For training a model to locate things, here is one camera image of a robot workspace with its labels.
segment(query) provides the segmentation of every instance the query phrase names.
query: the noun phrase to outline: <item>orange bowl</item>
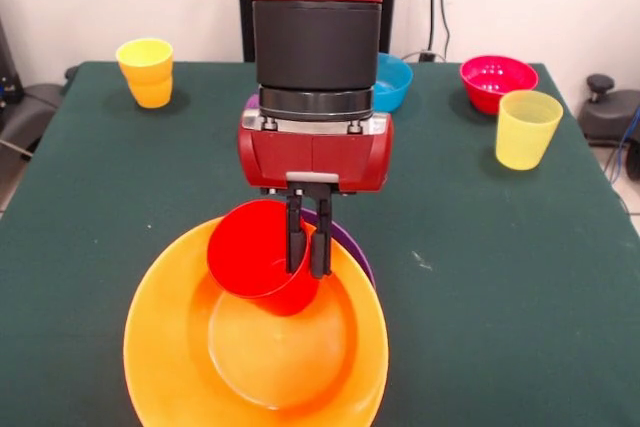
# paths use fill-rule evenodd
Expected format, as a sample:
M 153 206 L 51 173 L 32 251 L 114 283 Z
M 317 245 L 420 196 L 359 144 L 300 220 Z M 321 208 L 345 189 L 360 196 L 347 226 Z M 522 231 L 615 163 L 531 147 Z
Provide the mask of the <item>orange bowl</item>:
M 124 369 L 145 427 L 369 426 L 389 351 L 378 298 L 336 242 L 334 275 L 301 314 L 277 317 L 224 293 L 207 267 L 220 219 L 186 233 L 134 296 Z

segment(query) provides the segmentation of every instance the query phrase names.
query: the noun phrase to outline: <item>yellow cup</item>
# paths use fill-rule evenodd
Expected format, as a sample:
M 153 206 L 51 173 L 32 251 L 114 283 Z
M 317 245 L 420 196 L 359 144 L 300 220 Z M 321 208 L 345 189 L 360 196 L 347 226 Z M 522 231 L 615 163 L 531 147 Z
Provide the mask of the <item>yellow cup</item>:
M 137 39 L 116 52 L 120 70 L 140 107 L 157 109 L 171 100 L 173 47 L 160 39 Z
M 502 97 L 498 116 L 496 157 L 513 170 L 531 170 L 540 163 L 564 110 L 553 97 L 517 90 Z

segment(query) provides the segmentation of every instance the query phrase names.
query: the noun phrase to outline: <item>blue bowl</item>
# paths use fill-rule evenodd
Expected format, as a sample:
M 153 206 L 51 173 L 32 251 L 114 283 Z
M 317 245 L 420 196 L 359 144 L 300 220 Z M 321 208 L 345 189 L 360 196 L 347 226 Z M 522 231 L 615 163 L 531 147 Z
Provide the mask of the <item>blue bowl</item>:
M 389 54 L 378 54 L 378 78 L 373 89 L 373 109 L 393 112 L 404 102 L 413 82 L 413 70 L 406 62 Z

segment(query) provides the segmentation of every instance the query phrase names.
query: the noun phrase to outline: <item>red cup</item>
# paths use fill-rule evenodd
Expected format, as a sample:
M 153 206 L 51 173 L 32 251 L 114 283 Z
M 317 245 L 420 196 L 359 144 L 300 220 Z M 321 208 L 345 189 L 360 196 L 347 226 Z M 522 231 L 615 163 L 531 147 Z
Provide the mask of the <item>red cup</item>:
M 269 312 L 295 315 L 313 301 L 319 281 L 311 275 L 311 230 L 295 273 L 287 273 L 286 205 L 273 200 L 243 204 L 227 214 L 209 239 L 209 271 L 226 292 Z

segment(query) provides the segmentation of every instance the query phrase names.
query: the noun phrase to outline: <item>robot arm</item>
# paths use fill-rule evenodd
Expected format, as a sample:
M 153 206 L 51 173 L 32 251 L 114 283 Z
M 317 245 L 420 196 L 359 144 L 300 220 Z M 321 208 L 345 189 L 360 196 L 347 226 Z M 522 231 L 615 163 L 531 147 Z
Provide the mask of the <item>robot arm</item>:
M 311 268 L 331 273 L 331 196 L 386 180 L 393 125 L 374 114 L 382 0 L 255 0 L 259 111 L 245 111 L 238 149 L 250 185 L 287 198 L 287 269 L 306 236 L 302 197 L 316 202 Z

